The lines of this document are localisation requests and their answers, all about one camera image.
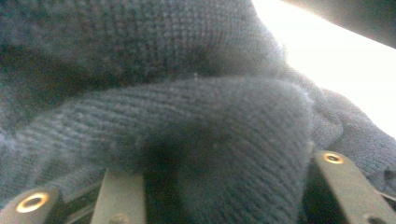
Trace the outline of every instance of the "bright window light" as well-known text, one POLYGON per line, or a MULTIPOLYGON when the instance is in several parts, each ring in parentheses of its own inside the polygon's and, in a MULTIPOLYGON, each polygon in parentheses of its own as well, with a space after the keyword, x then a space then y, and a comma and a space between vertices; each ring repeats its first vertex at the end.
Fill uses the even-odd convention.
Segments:
POLYGON ((345 95, 396 136, 396 49, 277 0, 253 0, 287 50, 288 64, 320 87, 345 95))

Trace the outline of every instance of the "knit sweater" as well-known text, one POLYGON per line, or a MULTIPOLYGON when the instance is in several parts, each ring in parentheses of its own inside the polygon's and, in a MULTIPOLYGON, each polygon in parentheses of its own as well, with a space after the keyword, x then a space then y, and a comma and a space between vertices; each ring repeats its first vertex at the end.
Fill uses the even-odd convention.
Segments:
POLYGON ((319 149, 396 194, 395 139, 290 69, 248 0, 0 6, 0 208, 111 168, 150 174, 150 223, 296 223, 319 149))

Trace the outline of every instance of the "brass grommet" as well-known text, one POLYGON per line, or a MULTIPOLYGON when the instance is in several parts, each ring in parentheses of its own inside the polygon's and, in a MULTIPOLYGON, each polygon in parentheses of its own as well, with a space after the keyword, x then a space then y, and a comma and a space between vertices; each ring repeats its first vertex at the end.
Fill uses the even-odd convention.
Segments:
POLYGON ((334 153, 325 153, 324 154, 324 160, 330 163, 334 163, 334 164, 342 164, 344 163, 344 159, 334 153))
POLYGON ((37 210, 43 206, 49 200, 48 193, 39 192, 35 193, 23 201, 21 201, 17 206, 17 212, 19 213, 29 213, 37 210))

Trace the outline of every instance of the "navy blue sweater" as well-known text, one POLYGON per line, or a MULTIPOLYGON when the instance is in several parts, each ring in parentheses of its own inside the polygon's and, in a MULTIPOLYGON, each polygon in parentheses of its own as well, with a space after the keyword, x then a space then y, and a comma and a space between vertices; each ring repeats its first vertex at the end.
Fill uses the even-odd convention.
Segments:
POLYGON ((248 0, 0 6, 0 208, 112 168, 156 176, 153 223, 296 223, 318 149, 396 194, 395 139, 288 68, 248 0))

